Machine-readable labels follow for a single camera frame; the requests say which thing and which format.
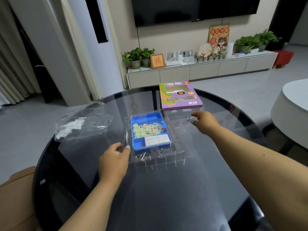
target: blue box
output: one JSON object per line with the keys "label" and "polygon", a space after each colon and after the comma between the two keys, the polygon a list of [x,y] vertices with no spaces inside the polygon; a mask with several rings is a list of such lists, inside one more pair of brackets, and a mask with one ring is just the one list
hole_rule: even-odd
{"label": "blue box", "polygon": [[[164,143],[161,145],[153,145],[153,146],[146,146],[145,145],[145,139],[144,137],[141,138],[137,138],[135,139],[134,137],[134,132],[133,132],[133,125],[134,124],[138,124],[138,126],[143,125],[143,124],[153,124],[153,123],[158,123],[158,124],[162,124],[162,126],[166,129],[165,132],[160,133],[156,136],[159,135],[164,135],[167,134],[169,139],[170,139],[170,143]],[[165,124],[164,118],[161,114],[161,112],[151,112],[151,113],[145,113],[145,114],[140,114],[140,115],[134,115],[131,116],[131,128],[132,128],[132,146],[134,149],[134,153],[136,155],[139,155],[141,153],[144,153],[146,151],[148,151],[150,148],[152,147],[169,147],[171,145],[172,142],[172,138],[171,138],[171,134]]]}

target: person's left hand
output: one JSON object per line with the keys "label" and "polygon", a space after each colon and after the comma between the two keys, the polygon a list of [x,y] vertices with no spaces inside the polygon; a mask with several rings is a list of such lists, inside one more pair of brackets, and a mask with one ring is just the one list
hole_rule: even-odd
{"label": "person's left hand", "polygon": [[111,183],[119,187],[128,167],[128,158],[131,152],[130,146],[126,146],[122,153],[116,149],[121,143],[112,144],[99,158],[98,174],[99,181]]}

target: cabinet drawer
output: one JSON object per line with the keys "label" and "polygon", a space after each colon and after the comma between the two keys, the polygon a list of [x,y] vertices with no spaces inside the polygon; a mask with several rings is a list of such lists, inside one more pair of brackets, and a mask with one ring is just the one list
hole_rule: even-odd
{"label": "cabinet drawer", "polygon": [[174,69],[162,69],[160,70],[160,82],[174,82],[189,80],[190,66]]}
{"label": "cabinet drawer", "polygon": [[219,62],[190,66],[189,80],[217,76]]}
{"label": "cabinet drawer", "polygon": [[143,73],[129,73],[128,79],[131,88],[158,85],[160,83],[159,70]]}
{"label": "cabinet drawer", "polygon": [[248,58],[220,62],[218,76],[245,72],[247,61]]}
{"label": "cabinet drawer", "polygon": [[245,72],[261,69],[270,69],[275,61],[275,58],[276,54],[249,58]]}

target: framed picture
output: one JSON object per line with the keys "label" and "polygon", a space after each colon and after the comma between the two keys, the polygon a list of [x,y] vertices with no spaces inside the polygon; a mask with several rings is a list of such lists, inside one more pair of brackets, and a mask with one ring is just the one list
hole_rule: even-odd
{"label": "framed picture", "polygon": [[150,54],[152,69],[166,67],[164,54]]}
{"label": "framed picture", "polygon": [[209,43],[212,48],[226,49],[229,41],[230,24],[210,26]]}

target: plastic bag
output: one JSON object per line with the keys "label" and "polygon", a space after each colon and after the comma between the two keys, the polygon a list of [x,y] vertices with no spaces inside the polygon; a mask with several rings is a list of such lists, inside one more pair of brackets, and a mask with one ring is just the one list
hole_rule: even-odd
{"label": "plastic bag", "polygon": [[55,141],[78,139],[102,134],[112,121],[103,102],[94,102],[86,108],[69,113],[56,123]]}
{"label": "plastic bag", "polygon": [[171,121],[163,110],[159,110],[164,118],[164,123],[166,128],[168,129],[168,133],[171,135],[171,145],[164,147],[149,147],[148,150],[144,152],[137,153],[134,151],[132,147],[132,124],[131,118],[132,115],[125,117],[125,127],[124,127],[124,144],[123,146],[130,145],[131,146],[131,160],[130,163],[134,163],[136,167],[140,166],[156,166],[161,164],[180,162],[184,163],[185,161],[185,149],[179,136],[177,135],[175,129],[173,128]]}

